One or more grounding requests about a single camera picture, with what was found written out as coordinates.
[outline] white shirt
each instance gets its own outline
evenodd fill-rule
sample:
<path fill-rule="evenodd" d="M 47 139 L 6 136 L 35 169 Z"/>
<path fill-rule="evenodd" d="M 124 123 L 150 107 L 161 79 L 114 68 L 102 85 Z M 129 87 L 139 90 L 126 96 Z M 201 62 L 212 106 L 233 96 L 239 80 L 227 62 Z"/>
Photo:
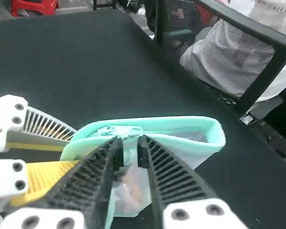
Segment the white shirt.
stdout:
<path fill-rule="evenodd" d="M 239 13 L 286 34 L 286 0 L 231 0 L 226 3 Z M 198 75 L 201 80 L 220 90 L 240 97 L 250 83 L 266 67 L 274 50 L 218 20 L 205 39 L 190 46 L 180 64 L 194 71 L 192 59 L 198 59 L 209 76 Z M 266 101 L 286 88 L 286 65 L 256 102 Z"/>

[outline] clear plastic bag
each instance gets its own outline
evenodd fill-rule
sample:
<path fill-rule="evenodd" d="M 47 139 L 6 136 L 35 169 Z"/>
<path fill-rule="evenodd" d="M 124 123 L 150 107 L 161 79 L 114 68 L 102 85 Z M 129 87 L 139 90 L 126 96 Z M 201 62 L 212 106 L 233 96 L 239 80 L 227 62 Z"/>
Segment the clear plastic bag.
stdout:
<path fill-rule="evenodd" d="M 79 130 L 64 148 L 61 160 L 84 158 L 114 136 L 123 140 L 124 168 L 112 188 L 107 225 L 115 217 L 135 217 L 151 204 L 147 170 L 137 165 L 137 140 L 148 135 L 196 168 L 225 145 L 219 122 L 202 116 L 174 116 L 104 120 Z"/>

